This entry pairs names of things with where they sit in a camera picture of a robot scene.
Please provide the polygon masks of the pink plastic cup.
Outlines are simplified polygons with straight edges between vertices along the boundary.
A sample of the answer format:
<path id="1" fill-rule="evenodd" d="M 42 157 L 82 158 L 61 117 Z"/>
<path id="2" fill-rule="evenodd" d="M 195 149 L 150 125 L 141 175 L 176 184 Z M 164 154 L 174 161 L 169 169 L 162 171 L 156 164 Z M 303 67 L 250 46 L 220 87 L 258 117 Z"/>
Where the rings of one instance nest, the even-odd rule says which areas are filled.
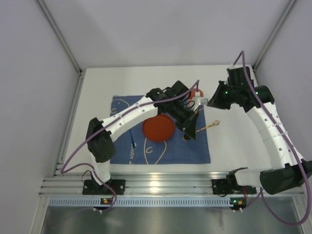
<path id="1" fill-rule="evenodd" d="M 191 95 L 189 97 L 189 100 L 192 100 L 194 97 L 201 97 L 201 98 L 203 98 L 204 97 L 203 91 L 200 90 L 200 89 L 197 90 L 196 88 L 191 89 Z"/>

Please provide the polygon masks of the gold metal spoon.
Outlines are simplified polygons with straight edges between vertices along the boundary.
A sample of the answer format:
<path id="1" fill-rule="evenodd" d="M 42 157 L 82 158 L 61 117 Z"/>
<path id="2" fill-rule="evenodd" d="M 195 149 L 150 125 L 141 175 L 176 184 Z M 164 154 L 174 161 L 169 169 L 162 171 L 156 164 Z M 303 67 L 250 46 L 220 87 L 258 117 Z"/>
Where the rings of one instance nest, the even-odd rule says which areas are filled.
<path id="1" fill-rule="evenodd" d="M 196 133 L 199 133 L 199 132 L 204 131 L 204 130 L 206 130 L 206 129 L 208 129 L 208 128 L 217 126 L 217 125 L 219 125 L 219 124 L 220 124 L 220 121 L 219 121 L 219 120 L 216 120 L 216 121 L 210 123 L 209 125 L 207 125 L 207 126 L 201 128 L 201 129 L 196 130 Z M 188 137 L 187 135 L 184 135 L 184 136 L 183 136 L 183 140 L 184 140 L 184 141 L 188 141 L 188 140 L 190 140 L 190 139 L 191 139 L 191 138 Z"/>

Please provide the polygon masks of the orange plastic plate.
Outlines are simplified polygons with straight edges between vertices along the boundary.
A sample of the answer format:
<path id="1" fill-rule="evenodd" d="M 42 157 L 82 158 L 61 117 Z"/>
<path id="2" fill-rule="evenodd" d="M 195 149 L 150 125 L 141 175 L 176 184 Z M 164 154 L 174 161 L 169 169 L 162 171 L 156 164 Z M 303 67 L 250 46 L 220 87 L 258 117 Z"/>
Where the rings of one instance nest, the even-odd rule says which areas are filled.
<path id="1" fill-rule="evenodd" d="M 160 114 L 145 120 L 142 131 L 148 140 L 159 143 L 169 140 L 174 135 L 175 124 L 168 115 Z"/>

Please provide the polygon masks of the blue cloth placemat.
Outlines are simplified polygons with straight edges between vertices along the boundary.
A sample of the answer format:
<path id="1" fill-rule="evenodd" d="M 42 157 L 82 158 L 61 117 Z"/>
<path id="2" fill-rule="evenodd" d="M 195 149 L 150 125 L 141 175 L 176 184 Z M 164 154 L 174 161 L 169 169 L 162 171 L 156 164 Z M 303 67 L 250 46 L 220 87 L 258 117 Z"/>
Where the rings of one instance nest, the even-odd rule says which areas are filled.
<path id="1" fill-rule="evenodd" d="M 160 164 L 208 164 L 211 162 L 207 132 L 196 134 L 196 140 L 184 141 L 184 133 L 175 127 L 174 135 L 167 141 L 152 142 L 142 131 L 143 122 L 131 128 L 136 149 L 132 148 L 129 130 L 115 142 L 116 155 L 112 164 L 160 165 Z M 196 128 L 206 126 L 205 116 L 200 112 Z"/>

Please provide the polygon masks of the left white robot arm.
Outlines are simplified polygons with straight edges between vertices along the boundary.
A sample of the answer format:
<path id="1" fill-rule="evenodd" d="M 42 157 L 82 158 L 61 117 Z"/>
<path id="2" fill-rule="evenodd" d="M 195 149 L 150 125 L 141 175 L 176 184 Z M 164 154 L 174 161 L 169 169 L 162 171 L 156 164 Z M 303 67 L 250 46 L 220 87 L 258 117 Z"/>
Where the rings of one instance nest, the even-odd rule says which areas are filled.
<path id="1" fill-rule="evenodd" d="M 196 139 L 198 107 L 203 100 L 199 91 L 191 98 L 193 106 L 183 101 L 190 98 L 191 90 L 181 81 L 164 90 L 154 88 L 135 104 L 113 114 L 104 120 L 92 119 L 89 122 L 86 141 L 92 157 L 92 178 L 98 185 L 111 179 L 110 160 L 116 154 L 114 142 L 126 131 L 139 123 L 160 114 L 169 114 L 175 120 L 175 126 L 188 139 Z"/>

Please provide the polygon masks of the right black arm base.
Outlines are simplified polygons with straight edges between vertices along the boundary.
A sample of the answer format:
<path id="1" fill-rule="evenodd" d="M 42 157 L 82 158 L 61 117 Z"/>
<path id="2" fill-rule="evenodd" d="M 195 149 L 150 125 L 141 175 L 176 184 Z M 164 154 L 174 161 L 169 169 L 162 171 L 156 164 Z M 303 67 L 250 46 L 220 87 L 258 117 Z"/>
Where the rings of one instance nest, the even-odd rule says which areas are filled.
<path id="1" fill-rule="evenodd" d="M 212 179 L 211 182 L 214 195 L 226 196 L 244 194 L 244 189 L 242 187 L 231 184 L 227 179 Z"/>

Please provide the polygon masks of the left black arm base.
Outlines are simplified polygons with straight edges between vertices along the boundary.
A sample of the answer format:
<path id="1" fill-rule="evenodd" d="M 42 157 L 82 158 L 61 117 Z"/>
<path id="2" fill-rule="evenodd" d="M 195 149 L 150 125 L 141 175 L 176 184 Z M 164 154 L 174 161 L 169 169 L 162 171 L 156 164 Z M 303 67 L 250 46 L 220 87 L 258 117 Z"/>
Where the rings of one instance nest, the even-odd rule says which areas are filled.
<path id="1" fill-rule="evenodd" d="M 84 180 L 84 175 L 89 172 L 91 178 Z M 107 188 L 105 185 L 99 185 L 95 181 L 95 179 L 92 176 L 92 173 L 90 170 L 87 170 L 83 173 L 81 177 L 81 181 L 83 182 L 83 195 L 112 195 L 113 192 Z M 126 181 L 124 179 L 110 179 L 106 184 L 115 191 L 117 195 L 124 195 L 125 192 L 125 183 Z"/>

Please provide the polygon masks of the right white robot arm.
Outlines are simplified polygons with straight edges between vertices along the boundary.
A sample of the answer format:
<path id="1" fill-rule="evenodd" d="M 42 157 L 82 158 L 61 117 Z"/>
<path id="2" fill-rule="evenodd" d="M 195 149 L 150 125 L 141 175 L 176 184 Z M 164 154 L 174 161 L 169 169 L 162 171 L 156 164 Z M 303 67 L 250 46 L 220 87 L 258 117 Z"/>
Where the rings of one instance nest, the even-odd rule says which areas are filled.
<path id="1" fill-rule="evenodd" d="M 230 171 L 227 180 L 233 188 L 261 187 L 274 195 L 304 184 L 298 162 L 307 177 L 312 175 L 312 162 L 286 143 L 288 136 L 280 121 L 274 98 L 265 85 L 254 86 L 248 67 L 228 69 L 226 81 L 220 81 L 209 107 L 229 110 L 232 104 L 242 107 L 256 126 L 270 157 L 267 169 L 247 167 Z"/>

